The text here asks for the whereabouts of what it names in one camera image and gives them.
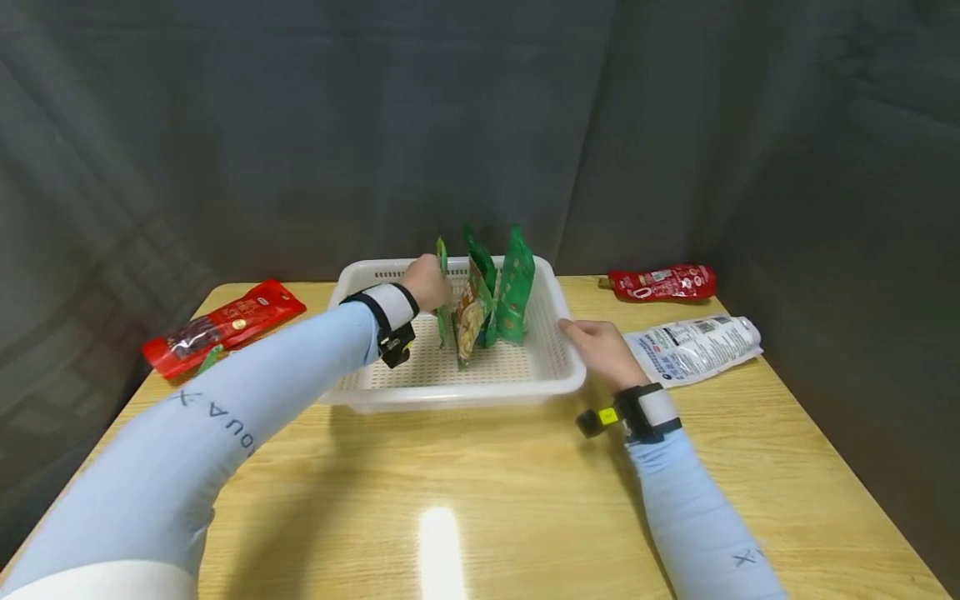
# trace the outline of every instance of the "basket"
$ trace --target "basket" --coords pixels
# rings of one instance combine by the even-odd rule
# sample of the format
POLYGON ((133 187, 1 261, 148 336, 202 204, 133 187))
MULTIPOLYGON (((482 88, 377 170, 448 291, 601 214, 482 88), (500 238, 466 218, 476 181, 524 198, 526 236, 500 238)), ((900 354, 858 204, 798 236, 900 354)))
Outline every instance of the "basket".
MULTIPOLYGON (((412 260, 363 260, 349 265, 340 273, 329 308, 378 283, 399 281, 412 260)), ((570 311, 550 263, 539 256, 534 256, 534 262, 537 270, 527 303, 523 346, 500 340, 492 348, 476 348, 469 366, 460 370, 456 350, 440 347, 437 318, 420 314, 413 320, 417 340, 410 360, 395 369, 376 361, 340 379, 320 402, 377 413, 539 404, 576 391, 584 383, 587 368, 557 327, 557 320, 569 319, 570 311)), ((494 256, 493 264, 499 276, 503 256, 494 256)), ((454 299, 460 298, 467 283, 468 265, 465 256, 448 259, 454 299)))

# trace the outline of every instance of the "white sauce pouch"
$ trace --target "white sauce pouch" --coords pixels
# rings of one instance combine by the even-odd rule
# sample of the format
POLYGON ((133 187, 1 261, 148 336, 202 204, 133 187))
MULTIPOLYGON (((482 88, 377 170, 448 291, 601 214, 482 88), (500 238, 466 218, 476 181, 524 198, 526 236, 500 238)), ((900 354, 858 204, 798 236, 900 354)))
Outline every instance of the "white sauce pouch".
POLYGON ((664 388, 689 385, 763 353, 746 317, 715 315, 623 334, 636 361, 664 388))

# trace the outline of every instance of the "red snack bag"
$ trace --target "red snack bag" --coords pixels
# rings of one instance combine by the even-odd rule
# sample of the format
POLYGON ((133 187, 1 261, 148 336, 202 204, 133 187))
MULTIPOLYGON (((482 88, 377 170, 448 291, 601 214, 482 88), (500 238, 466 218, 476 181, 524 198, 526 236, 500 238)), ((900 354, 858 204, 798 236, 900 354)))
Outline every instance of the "red snack bag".
POLYGON ((207 351, 217 344, 223 344, 224 349, 233 348, 305 310, 306 306, 279 281, 267 279, 240 300, 154 338, 140 350, 158 373, 171 379, 202 363, 207 351))
POLYGON ((627 302, 709 298, 717 291, 716 275, 704 265, 677 265, 658 271, 628 273, 610 271, 600 287, 613 289, 627 302))

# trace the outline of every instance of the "arm sleeve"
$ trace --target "arm sleeve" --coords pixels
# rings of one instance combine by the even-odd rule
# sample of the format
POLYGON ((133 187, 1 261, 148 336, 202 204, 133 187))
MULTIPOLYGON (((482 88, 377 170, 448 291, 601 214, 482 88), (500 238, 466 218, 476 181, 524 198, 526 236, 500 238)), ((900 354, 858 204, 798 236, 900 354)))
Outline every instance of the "arm sleeve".
POLYGON ((629 444, 660 559, 678 598, 785 598, 740 515, 713 483, 686 433, 629 444))
POLYGON ((233 353, 133 419, 46 517, 0 596, 109 561, 196 577, 220 489, 339 377, 376 360, 376 331, 367 306, 343 304, 233 353))

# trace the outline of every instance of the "black wrist strap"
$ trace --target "black wrist strap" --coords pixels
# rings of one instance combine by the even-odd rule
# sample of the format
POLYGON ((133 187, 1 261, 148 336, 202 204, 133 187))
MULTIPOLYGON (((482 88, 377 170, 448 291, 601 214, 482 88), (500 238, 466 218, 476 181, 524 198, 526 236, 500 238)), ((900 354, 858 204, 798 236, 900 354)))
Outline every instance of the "black wrist strap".
POLYGON ((628 388, 613 395, 613 406, 627 428, 627 444, 658 444, 666 434, 683 427, 680 417, 660 423, 650 422, 650 416, 643 409, 640 399, 662 389, 661 384, 651 383, 628 388))
POLYGON ((644 397, 654 394, 666 394, 659 383, 645 386, 635 386, 613 395, 613 405, 599 410, 588 410, 577 417, 577 426, 584 436, 593 438, 616 422, 622 422, 627 430, 627 444, 657 444, 663 441, 666 434, 683 427, 680 417, 676 416, 676 409, 669 401, 669 396, 662 401, 666 406, 653 406, 648 403, 644 409, 644 397))
POLYGON ((347 296, 341 304, 346 302, 362 302, 370 308, 378 328, 380 357, 388 367, 393 369, 410 359, 410 346, 417 337, 410 321, 420 307, 409 290, 399 283, 377 285, 347 296))

